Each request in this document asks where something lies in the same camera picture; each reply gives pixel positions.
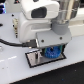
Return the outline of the grey metal gripper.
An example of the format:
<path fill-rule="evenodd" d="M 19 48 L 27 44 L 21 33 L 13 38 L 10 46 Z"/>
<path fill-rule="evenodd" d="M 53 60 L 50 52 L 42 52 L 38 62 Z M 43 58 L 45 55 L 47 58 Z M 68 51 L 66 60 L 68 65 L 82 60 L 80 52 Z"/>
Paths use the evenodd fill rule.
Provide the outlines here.
<path fill-rule="evenodd" d="M 63 53 L 65 44 L 71 40 L 70 29 L 59 29 L 57 32 L 53 30 L 38 32 L 36 34 L 36 40 L 38 48 L 41 49 L 40 54 L 42 57 L 45 57 L 45 48 L 47 47 L 60 45 L 61 53 Z"/>

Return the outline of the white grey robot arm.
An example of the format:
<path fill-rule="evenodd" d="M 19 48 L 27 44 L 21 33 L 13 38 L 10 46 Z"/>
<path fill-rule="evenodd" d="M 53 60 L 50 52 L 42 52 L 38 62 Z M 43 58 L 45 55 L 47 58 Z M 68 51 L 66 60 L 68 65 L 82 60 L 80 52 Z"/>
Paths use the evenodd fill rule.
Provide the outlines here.
<path fill-rule="evenodd" d="M 77 16 L 80 0 L 21 0 L 18 38 L 29 47 L 55 58 L 72 36 L 69 22 Z"/>

